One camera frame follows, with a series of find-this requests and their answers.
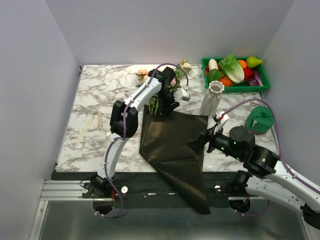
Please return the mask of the cream ribbon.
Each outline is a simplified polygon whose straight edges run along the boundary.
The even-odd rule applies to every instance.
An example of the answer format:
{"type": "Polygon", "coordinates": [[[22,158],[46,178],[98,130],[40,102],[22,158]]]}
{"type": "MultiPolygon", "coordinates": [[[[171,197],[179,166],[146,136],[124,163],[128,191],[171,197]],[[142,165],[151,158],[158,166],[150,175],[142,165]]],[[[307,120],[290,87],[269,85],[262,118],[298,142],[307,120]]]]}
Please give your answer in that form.
{"type": "Polygon", "coordinates": [[[85,134],[88,132],[91,124],[93,123],[94,119],[97,118],[97,128],[105,133],[105,136],[108,137],[109,130],[103,126],[103,118],[102,118],[102,113],[100,111],[95,111],[92,113],[91,117],[89,120],[86,122],[83,130],[79,133],[77,137],[77,142],[81,143],[84,139],[85,134]]]}

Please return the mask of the black wrapping paper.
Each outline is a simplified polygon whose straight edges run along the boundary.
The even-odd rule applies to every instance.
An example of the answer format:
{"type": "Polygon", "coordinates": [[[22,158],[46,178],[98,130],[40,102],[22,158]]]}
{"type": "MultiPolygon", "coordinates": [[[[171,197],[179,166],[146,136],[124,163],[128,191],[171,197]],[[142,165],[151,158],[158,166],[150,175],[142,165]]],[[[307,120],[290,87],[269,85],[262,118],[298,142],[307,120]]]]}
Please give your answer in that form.
{"type": "Polygon", "coordinates": [[[169,116],[143,108],[139,154],[202,215],[211,213],[202,181],[203,151],[188,146],[207,130],[208,117],[173,111],[169,116]]]}

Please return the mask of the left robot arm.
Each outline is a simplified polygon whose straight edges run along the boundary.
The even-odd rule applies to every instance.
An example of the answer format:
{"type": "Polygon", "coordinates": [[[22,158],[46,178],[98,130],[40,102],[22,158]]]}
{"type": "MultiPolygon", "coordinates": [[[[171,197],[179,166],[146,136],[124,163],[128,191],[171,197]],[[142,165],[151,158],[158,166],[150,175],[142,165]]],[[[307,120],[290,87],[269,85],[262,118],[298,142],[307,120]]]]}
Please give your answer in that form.
{"type": "Polygon", "coordinates": [[[112,107],[110,118],[109,146],[104,155],[102,166],[90,177],[93,191],[101,198],[107,197],[116,188],[112,183],[120,154],[139,126],[139,111],[154,96],[158,96],[158,111],[168,116],[180,103],[176,94],[170,91],[170,83],[176,78],[175,71],[166,67],[157,68],[147,74],[145,82],[126,100],[117,100],[112,107]]]}

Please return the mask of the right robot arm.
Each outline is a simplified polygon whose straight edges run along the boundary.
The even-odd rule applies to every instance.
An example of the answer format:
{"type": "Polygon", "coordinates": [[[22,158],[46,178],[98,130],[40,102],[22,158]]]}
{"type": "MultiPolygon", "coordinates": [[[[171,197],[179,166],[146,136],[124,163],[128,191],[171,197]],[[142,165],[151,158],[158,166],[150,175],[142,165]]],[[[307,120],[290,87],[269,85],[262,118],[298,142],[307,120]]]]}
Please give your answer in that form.
{"type": "Polygon", "coordinates": [[[254,195],[286,206],[303,217],[310,226],[320,227],[320,195],[309,182],[307,185],[299,182],[297,174],[287,170],[280,157],[271,150],[259,146],[255,136],[244,126],[233,127],[229,135],[223,130],[214,133],[210,128],[202,132],[197,140],[189,141],[188,147],[198,155],[203,154],[204,146],[208,144],[207,152],[221,151],[243,164],[245,170],[237,171],[234,179],[224,192],[236,197],[254,195]]]}

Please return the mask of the pink flower bouquet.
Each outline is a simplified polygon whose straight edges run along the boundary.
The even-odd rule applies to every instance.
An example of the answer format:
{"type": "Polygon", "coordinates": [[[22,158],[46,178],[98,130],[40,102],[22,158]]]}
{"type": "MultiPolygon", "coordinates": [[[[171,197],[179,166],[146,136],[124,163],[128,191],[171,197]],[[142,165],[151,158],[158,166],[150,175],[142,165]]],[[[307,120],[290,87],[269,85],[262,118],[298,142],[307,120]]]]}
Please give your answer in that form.
{"type": "Polygon", "coordinates": [[[132,96],[132,107],[134,107],[138,112],[144,107],[146,103],[161,90],[161,83],[156,79],[156,72],[163,71],[166,67],[171,68],[171,66],[178,68],[183,72],[184,75],[187,73],[183,70],[181,66],[173,63],[162,63],[155,69],[150,71],[150,75],[147,77],[145,82],[137,89],[137,91],[132,96]]]}

